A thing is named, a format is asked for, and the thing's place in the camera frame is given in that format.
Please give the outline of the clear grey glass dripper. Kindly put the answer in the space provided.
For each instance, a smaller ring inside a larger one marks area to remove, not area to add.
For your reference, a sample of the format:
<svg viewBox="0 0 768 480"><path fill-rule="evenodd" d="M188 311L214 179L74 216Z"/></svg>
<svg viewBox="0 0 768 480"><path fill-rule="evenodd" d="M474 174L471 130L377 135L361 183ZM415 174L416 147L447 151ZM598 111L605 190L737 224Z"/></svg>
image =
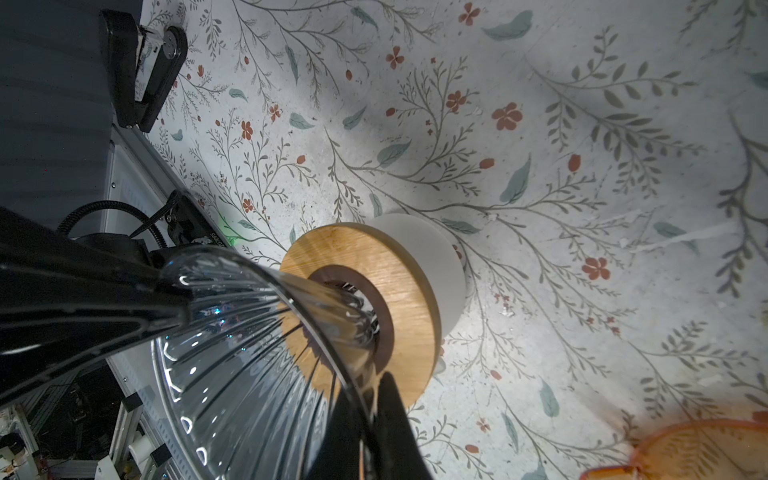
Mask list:
<svg viewBox="0 0 768 480"><path fill-rule="evenodd" d="M186 327L152 347L162 403L198 479L367 479L378 323L365 297L188 249L160 272Z"/></svg>

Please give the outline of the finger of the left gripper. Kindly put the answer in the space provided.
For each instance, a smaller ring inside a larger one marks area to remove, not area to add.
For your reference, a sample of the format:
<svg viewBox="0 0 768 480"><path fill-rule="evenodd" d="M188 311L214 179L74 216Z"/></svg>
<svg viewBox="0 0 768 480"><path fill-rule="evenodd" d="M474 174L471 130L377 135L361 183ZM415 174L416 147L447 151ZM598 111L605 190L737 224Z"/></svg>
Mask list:
<svg viewBox="0 0 768 480"><path fill-rule="evenodd" d="M185 63L188 40L178 26L166 28L163 44L155 59L142 100L139 102L139 129L149 133Z"/></svg>
<svg viewBox="0 0 768 480"><path fill-rule="evenodd" d="M118 124L130 128L139 122L135 87L141 30L128 12L101 10L99 20L100 52L112 106Z"/></svg>

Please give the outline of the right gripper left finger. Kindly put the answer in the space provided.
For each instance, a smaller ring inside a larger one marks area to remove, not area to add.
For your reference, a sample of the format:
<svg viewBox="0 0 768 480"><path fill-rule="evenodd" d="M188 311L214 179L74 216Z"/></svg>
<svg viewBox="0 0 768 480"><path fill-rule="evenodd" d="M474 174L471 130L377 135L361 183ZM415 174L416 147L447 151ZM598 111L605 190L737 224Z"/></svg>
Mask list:
<svg viewBox="0 0 768 480"><path fill-rule="evenodd" d="M73 240L1 211L1 404L190 322L144 241Z"/></svg>

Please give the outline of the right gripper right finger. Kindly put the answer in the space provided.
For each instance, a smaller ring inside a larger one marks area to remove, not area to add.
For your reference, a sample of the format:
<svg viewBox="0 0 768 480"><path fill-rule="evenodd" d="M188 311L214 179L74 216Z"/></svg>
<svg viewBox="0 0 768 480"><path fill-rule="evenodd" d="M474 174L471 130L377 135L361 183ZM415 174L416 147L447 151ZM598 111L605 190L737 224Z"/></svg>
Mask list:
<svg viewBox="0 0 768 480"><path fill-rule="evenodd" d="M393 375L383 374L373 417L342 393L307 479L430 479Z"/></svg>

